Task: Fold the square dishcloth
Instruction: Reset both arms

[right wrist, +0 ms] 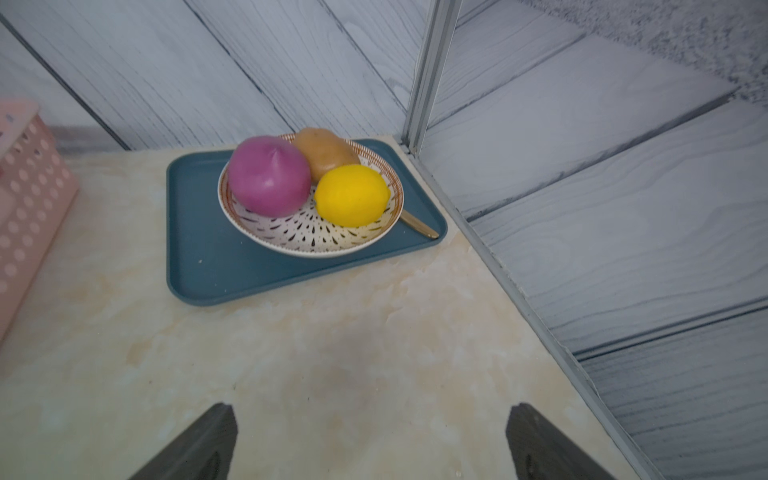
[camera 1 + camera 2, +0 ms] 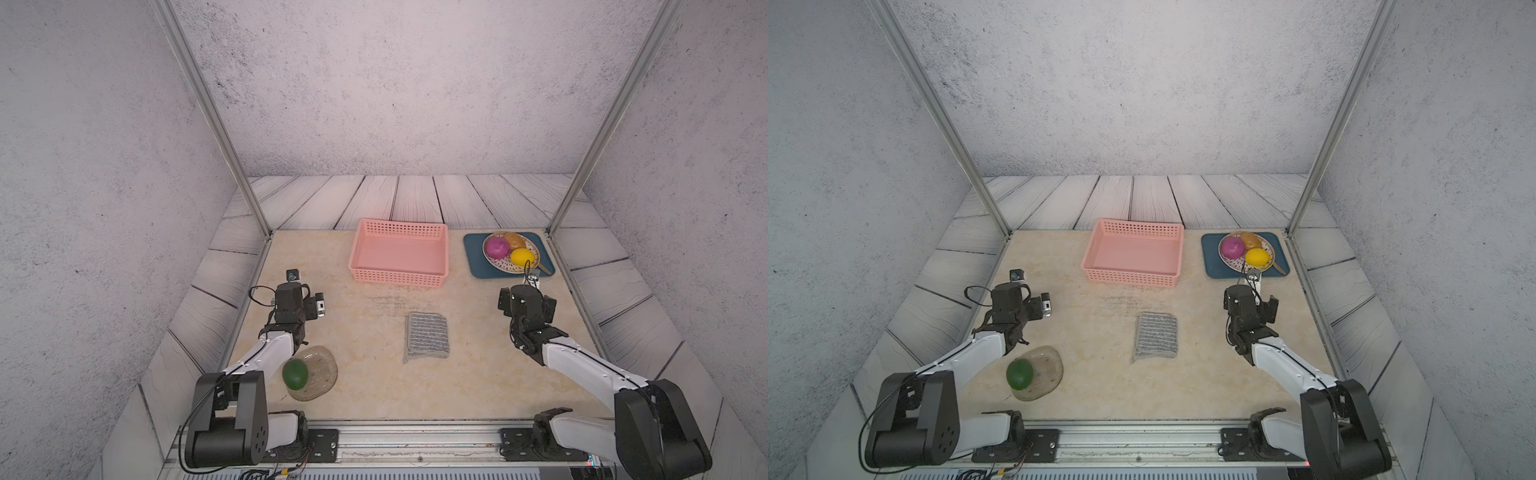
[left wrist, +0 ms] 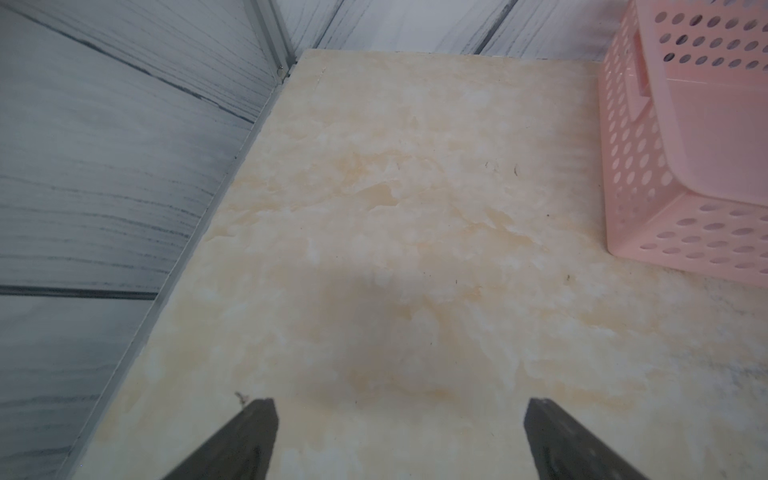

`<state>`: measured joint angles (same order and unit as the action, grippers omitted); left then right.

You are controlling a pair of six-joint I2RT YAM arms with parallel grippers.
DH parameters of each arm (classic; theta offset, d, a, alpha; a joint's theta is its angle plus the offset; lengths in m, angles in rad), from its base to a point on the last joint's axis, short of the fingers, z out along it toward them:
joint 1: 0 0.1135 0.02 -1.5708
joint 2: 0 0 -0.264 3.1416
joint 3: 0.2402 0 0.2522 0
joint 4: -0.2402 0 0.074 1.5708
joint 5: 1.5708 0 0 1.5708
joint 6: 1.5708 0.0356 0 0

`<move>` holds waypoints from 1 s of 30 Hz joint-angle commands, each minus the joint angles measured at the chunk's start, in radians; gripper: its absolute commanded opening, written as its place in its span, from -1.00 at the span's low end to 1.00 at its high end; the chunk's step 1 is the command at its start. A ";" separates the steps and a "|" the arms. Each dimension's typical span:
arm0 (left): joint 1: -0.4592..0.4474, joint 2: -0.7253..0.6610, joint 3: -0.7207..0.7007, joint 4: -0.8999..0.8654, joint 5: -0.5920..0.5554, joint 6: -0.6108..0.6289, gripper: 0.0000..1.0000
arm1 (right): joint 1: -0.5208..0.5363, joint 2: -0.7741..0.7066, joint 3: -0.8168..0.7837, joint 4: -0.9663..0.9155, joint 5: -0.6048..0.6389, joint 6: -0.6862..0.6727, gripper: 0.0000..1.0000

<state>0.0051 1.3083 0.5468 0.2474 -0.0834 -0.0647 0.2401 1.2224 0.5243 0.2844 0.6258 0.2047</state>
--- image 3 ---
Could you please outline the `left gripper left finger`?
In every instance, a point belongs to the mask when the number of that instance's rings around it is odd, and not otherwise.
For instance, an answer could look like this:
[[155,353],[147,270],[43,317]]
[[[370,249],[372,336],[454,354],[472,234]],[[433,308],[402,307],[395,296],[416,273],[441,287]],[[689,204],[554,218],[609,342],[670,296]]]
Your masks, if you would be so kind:
[[254,400],[164,479],[265,479],[278,427],[274,400]]

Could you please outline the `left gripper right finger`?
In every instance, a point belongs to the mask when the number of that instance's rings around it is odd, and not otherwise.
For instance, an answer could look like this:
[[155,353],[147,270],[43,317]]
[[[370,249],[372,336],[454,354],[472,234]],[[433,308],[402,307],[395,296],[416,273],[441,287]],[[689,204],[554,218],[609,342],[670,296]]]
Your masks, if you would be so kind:
[[529,400],[524,429],[541,479],[647,479],[551,399]]

